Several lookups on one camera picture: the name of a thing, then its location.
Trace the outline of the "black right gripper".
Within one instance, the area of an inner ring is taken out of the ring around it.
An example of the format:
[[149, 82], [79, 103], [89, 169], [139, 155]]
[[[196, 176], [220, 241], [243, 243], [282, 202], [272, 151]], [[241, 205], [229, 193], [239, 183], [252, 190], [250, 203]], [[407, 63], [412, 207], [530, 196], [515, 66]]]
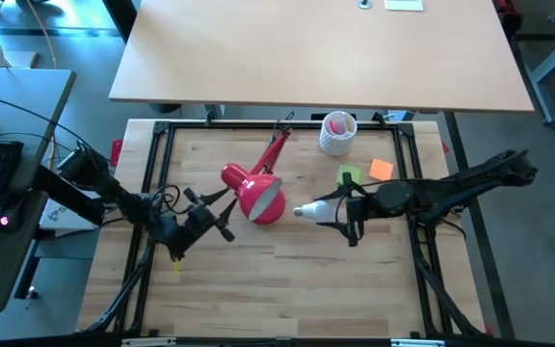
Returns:
[[317, 226], [330, 227], [337, 230], [345, 230], [348, 244], [356, 247], [358, 241], [364, 235], [364, 222], [370, 218], [372, 209], [372, 195], [363, 187], [352, 180], [350, 173], [343, 174], [343, 185], [338, 186], [333, 192], [328, 193], [317, 200], [334, 200], [345, 197], [346, 224], [341, 222], [318, 222]]

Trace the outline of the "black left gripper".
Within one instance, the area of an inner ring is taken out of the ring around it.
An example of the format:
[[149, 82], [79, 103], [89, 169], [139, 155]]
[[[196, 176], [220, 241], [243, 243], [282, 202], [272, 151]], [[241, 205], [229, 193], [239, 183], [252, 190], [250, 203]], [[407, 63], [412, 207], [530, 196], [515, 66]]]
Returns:
[[184, 210], [187, 219], [182, 225], [175, 224], [173, 229], [167, 232], [163, 242], [172, 260], [181, 260], [185, 253], [212, 227], [218, 229], [226, 242], [235, 240], [228, 225], [230, 214], [238, 199], [235, 198], [218, 216], [214, 215], [209, 208], [229, 191], [228, 187], [210, 195], [197, 195], [191, 188], [183, 191], [184, 196], [190, 202]]

